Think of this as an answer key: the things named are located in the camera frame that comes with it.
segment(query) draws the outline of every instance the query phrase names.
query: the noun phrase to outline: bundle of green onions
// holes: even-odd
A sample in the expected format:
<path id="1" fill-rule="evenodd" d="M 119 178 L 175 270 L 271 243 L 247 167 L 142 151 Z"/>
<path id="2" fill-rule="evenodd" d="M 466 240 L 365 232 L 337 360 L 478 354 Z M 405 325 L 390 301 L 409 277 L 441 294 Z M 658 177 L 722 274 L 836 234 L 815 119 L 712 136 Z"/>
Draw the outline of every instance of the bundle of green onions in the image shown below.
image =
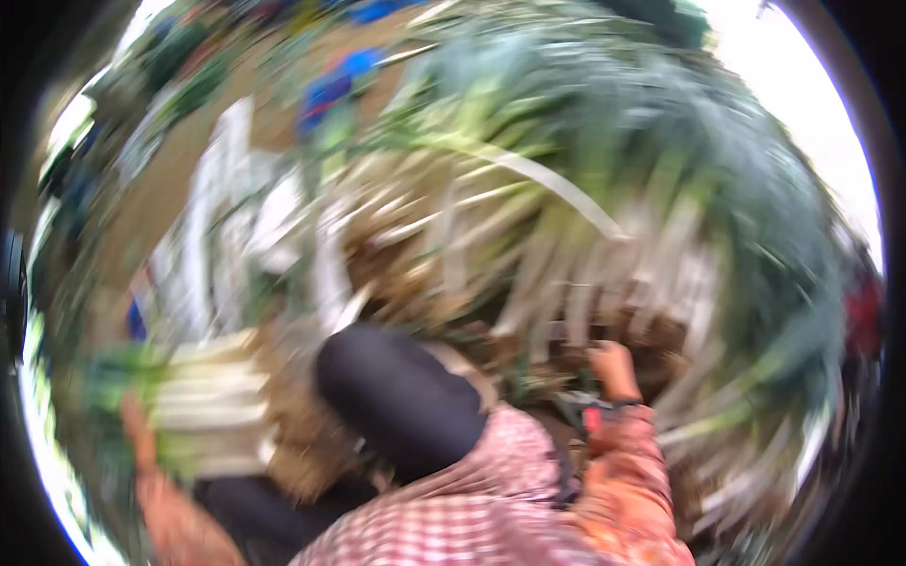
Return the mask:
<path id="1" fill-rule="evenodd" d="M 320 187 L 315 269 L 347 282 L 322 316 L 468 334 L 516 404 L 593 388 L 591 340 L 628 343 L 683 536 L 770 531 L 843 337 L 839 219 L 782 127 L 704 53 L 583 2 L 451 1 L 410 29 L 439 47 Z"/>
<path id="2" fill-rule="evenodd" d="M 265 326 L 174 351 L 141 345 L 103 352 L 89 367 L 93 411 L 115 416 L 133 391 L 157 434 L 159 461 L 175 476 L 267 474 L 310 502 L 356 466 L 355 438 L 309 391 L 311 352 L 284 353 L 281 336 L 297 343 L 299 331 L 298 324 Z M 302 342 L 316 343 L 311 336 Z"/>

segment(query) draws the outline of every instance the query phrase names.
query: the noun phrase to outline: dirt ground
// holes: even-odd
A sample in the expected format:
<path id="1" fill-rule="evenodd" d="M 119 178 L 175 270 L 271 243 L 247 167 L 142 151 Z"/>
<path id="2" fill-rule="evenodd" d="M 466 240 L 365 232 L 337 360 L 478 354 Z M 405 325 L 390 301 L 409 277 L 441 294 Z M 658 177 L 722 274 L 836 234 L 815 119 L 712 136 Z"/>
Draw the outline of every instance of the dirt ground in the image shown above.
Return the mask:
<path id="1" fill-rule="evenodd" d="M 312 45 L 302 64 L 323 64 L 352 50 L 385 46 L 400 38 L 403 26 L 426 9 L 412 6 L 368 24 L 341 24 Z M 258 65 L 268 50 L 282 38 L 273 34 L 254 45 L 239 60 L 217 100 L 194 112 L 177 124 L 164 139 L 129 193 L 101 246 L 100 281 L 107 293 L 126 291 L 140 263 L 167 232 L 186 204 L 192 172 L 208 144 L 217 118 L 237 100 L 255 94 Z M 405 64 L 381 70 L 378 80 L 360 100 L 361 123 L 371 121 L 396 90 Z M 255 96 L 252 123 L 253 148 L 280 152 L 292 147 L 297 108 L 280 108 L 265 104 L 266 96 Z"/>

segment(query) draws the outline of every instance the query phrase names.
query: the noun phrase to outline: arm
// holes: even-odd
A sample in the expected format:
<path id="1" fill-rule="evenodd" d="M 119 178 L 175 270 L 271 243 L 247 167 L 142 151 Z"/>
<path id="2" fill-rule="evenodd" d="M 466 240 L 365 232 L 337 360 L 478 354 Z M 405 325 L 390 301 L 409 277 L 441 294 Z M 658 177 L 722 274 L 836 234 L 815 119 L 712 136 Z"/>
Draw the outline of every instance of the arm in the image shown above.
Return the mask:
<path id="1" fill-rule="evenodd" d="M 241 553 L 217 521 L 182 493 L 157 465 L 154 433 L 141 404 L 120 404 L 123 431 L 135 450 L 135 492 L 156 558 L 171 566 L 243 566 Z"/>
<path id="2" fill-rule="evenodd" d="M 570 521 L 593 547 L 617 563 L 692 566 L 676 540 L 670 483 L 654 442 L 654 411 L 641 404 L 629 351 L 614 342 L 591 352 L 595 374 L 615 405 L 589 438 L 593 458 Z"/>

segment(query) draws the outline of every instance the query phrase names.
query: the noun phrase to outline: person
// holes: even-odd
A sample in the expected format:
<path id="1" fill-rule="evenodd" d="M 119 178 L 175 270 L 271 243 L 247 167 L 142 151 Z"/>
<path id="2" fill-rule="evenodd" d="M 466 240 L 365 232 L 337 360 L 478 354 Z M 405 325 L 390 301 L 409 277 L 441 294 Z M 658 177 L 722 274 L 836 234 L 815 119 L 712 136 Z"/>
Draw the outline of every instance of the person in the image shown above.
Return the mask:
<path id="1" fill-rule="evenodd" d="M 367 324 L 325 342 L 315 371 L 320 394 L 393 464 L 400 487 L 382 494 L 343 480 L 293 510 L 265 478 L 225 478 L 205 486 L 203 508 L 156 467 L 153 435 L 126 399 L 152 544 L 164 563 L 195 566 L 692 566 L 631 354 L 615 342 L 589 354 L 615 410 L 590 434 L 583 489 L 565 510 L 563 460 L 538 421 L 504 402 L 482 412 L 467 380 L 414 339 Z"/>

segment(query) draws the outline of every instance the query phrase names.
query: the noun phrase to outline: hand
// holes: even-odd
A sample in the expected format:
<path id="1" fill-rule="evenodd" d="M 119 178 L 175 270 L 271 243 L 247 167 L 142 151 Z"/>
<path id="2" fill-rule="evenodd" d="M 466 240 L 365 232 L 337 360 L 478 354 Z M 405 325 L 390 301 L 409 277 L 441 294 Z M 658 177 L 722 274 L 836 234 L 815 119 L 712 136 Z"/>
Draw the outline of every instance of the hand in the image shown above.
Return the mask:
<path id="1" fill-rule="evenodd" d="M 588 359 L 605 397 L 610 401 L 641 402 L 628 348 L 617 342 L 602 341 L 599 348 L 589 349 Z"/>
<path id="2" fill-rule="evenodd" d="M 120 401 L 120 420 L 123 432 L 129 437 L 132 449 L 135 450 L 136 472 L 154 471 L 157 468 L 157 442 L 154 432 L 148 426 L 139 398 L 131 392 L 126 393 Z"/>

